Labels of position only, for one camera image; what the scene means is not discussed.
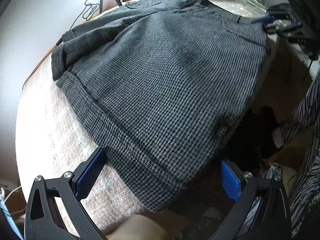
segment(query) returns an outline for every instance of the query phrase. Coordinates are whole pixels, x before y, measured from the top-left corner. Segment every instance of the beige fleece cover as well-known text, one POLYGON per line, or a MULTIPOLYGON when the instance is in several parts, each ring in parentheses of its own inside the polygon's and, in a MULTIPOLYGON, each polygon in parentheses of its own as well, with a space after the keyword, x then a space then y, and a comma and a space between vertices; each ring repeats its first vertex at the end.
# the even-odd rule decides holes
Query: beige fleece cover
MULTIPOLYGON (((242 16, 262 17, 261 10, 233 0, 210 0, 242 16)), ((278 38, 270 36, 273 55, 278 38)), ((22 190, 28 200, 37 175, 59 178, 85 161, 97 145, 79 123, 67 98, 52 80, 51 54, 26 81, 17 114, 16 155, 22 190)), ((57 205, 70 233, 77 235, 60 198, 57 205)), ((133 213, 143 210, 111 165, 105 165, 89 196, 81 201, 93 222, 106 233, 133 213)))

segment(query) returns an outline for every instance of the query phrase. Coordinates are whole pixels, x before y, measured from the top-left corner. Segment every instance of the white wall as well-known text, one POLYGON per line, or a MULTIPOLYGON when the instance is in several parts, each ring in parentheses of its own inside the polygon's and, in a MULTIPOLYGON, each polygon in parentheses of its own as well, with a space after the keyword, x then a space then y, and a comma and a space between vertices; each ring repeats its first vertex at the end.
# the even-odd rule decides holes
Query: white wall
MULTIPOLYGON (((14 183, 19 180, 15 122, 22 85, 42 57, 69 30, 84 9, 84 1, 12 0, 0 18, 0 179, 14 183)), ((103 10, 115 5, 114 0, 104 0, 103 10)), ((83 21, 80 17, 76 24, 83 21)))

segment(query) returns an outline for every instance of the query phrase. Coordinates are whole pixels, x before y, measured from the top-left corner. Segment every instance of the blue textured pad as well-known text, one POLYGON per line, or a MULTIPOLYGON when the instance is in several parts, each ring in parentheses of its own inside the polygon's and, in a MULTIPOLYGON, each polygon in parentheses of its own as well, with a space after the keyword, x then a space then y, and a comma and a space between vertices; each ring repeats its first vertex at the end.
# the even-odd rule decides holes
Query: blue textured pad
POLYGON ((221 162, 221 184, 228 197, 237 202, 241 195, 240 181, 225 161, 221 162))
POLYGON ((89 195, 106 161, 107 154, 104 149, 101 149, 82 173, 76 183, 76 198, 79 201, 89 195))

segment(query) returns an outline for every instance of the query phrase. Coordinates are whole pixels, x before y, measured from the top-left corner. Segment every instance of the folded dark clothing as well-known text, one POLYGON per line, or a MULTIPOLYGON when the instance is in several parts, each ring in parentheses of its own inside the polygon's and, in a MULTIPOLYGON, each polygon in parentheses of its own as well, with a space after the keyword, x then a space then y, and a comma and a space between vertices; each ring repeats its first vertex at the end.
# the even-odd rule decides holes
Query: folded dark clothing
POLYGON ((247 108, 270 52, 251 21, 204 0, 140 0, 52 53, 57 86, 147 208, 183 192, 247 108))

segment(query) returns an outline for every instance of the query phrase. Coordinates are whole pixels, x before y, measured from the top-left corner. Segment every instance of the silver bolt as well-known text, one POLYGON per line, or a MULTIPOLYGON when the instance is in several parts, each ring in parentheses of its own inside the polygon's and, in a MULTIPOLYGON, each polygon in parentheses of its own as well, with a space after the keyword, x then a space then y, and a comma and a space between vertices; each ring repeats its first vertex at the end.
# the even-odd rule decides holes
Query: silver bolt
POLYGON ((41 181, 42 177, 41 176, 36 176, 35 181, 41 181))
POLYGON ((63 174, 63 177, 66 179, 70 178, 72 176, 72 173, 70 171, 67 171, 65 174, 63 174))
POLYGON ((252 173, 251 173, 250 171, 245 171, 245 172, 244 172, 244 176, 245 176, 246 178, 251 178, 251 177, 252 177, 252 173))
POLYGON ((281 177, 279 175, 275 175, 275 180, 276 181, 281 181, 281 177))

